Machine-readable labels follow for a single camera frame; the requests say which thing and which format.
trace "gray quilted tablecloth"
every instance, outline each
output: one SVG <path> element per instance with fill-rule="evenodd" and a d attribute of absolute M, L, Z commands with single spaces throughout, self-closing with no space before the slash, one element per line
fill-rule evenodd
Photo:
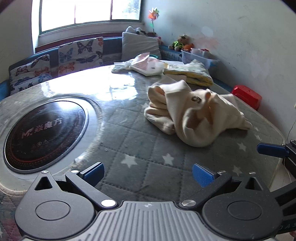
<path fill-rule="evenodd" d="M 83 96 L 95 101 L 103 113 L 103 129 L 98 145 L 80 170 L 101 161 L 105 177 L 96 186 L 118 202 L 180 200 L 201 187 L 192 178 L 192 165 L 200 163 L 213 171 L 226 170 L 241 176 L 257 172 L 270 186 L 279 158 L 259 155 L 259 142 L 282 144 L 282 134 L 255 110 L 238 99 L 240 110 L 252 123 L 248 131 L 230 129 L 213 144 L 194 148 L 176 135 L 166 135 L 148 122 L 143 111 L 148 105 L 146 90 L 159 77 L 144 77 L 136 72 L 111 74 L 112 66 L 69 74 L 39 84 L 1 102 L 17 111 L 30 99 L 52 100 L 63 96 Z M 214 85 L 217 93 L 225 90 Z M 0 123 L 7 119 L 0 117 Z M 0 240 L 17 240 L 14 210 L 20 197 L 0 193 Z"/>

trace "red box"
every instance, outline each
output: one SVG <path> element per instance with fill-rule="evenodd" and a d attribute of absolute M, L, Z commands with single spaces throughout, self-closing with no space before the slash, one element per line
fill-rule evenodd
<path fill-rule="evenodd" d="M 246 102 L 253 109 L 258 110 L 262 96 L 255 91 L 244 85 L 236 85 L 231 93 Z"/>

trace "yellow folded blanket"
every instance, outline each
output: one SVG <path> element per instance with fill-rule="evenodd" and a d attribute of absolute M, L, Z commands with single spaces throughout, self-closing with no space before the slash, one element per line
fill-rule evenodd
<path fill-rule="evenodd" d="M 184 65 L 168 64 L 164 69 L 164 74 L 185 75 L 187 76 L 186 82 L 195 85 L 211 86 L 214 83 L 204 64 L 196 59 Z"/>

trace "window frame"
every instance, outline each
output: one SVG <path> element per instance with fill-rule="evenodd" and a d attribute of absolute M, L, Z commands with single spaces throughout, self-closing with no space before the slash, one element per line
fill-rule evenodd
<path fill-rule="evenodd" d="M 140 16 L 139 16 L 139 20 L 134 20 L 134 19 L 110 19 L 110 20 L 104 20 L 104 21 L 94 21 L 94 22 L 85 22 L 85 23 L 74 23 L 74 24 L 70 24 L 70 25 L 65 25 L 65 26 L 61 26 L 58 28 L 53 28 L 53 29 L 49 29 L 46 31 L 42 31 L 41 28 L 41 13 L 42 13 L 42 0 L 40 0 L 40 5 L 39 5 L 39 35 L 42 34 L 46 34 L 55 30 L 60 30 L 60 29 L 64 29 L 64 28 L 71 28 L 71 27 L 75 27 L 75 26 L 81 26 L 81 25 L 86 25 L 86 24 L 92 24 L 92 23 L 114 23 L 114 22 L 135 22 L 135 23 L 141 23 L 142 22 L 142 16 L 143 16 L 143 2 L 145 0 L 141 0 L 140 3 Z M 113 0 L 111 0 L 111 9 L 110 9 L 110 18 L 112 18 L 112 4 L 113 4 Z"/>

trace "metal screw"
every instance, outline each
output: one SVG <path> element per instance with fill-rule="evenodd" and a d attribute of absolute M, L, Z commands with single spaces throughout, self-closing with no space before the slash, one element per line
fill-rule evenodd
<path fill-rule="evenodd" d="M 116 202 L 112 199 L 105 199 L 101 201 L 102 206 L 104 207 L 113 207 L 115 206 Z"/>
<path fill-rule="evenodd" d="M 181 202 L 181 204 L 182 204 L 182 206 L 184 206 L 184 207 L 193 207 L 193 206 L 195 206 L 196 205 L 196 202 L 194 201 L 194 200 L 183 200 L 182 202 Z"/>

